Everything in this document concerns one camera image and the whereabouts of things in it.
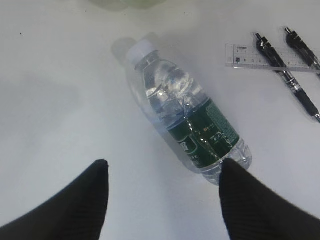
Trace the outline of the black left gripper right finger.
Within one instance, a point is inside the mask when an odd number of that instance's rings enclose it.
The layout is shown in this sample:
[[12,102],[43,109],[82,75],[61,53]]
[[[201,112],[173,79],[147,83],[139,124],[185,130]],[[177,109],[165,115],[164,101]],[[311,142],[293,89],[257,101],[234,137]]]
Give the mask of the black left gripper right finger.
[[232,240],[318,240],[320,220],[262,184],[233,159],[219,178],[222,216]]

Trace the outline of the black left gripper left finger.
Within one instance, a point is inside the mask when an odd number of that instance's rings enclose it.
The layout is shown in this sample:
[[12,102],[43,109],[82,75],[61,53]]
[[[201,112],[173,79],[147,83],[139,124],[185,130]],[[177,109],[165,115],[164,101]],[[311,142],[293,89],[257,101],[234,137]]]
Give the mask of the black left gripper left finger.
[[2,240],[98,240],[109,200],[109,165],[93,162],[52,198],[0,228]]

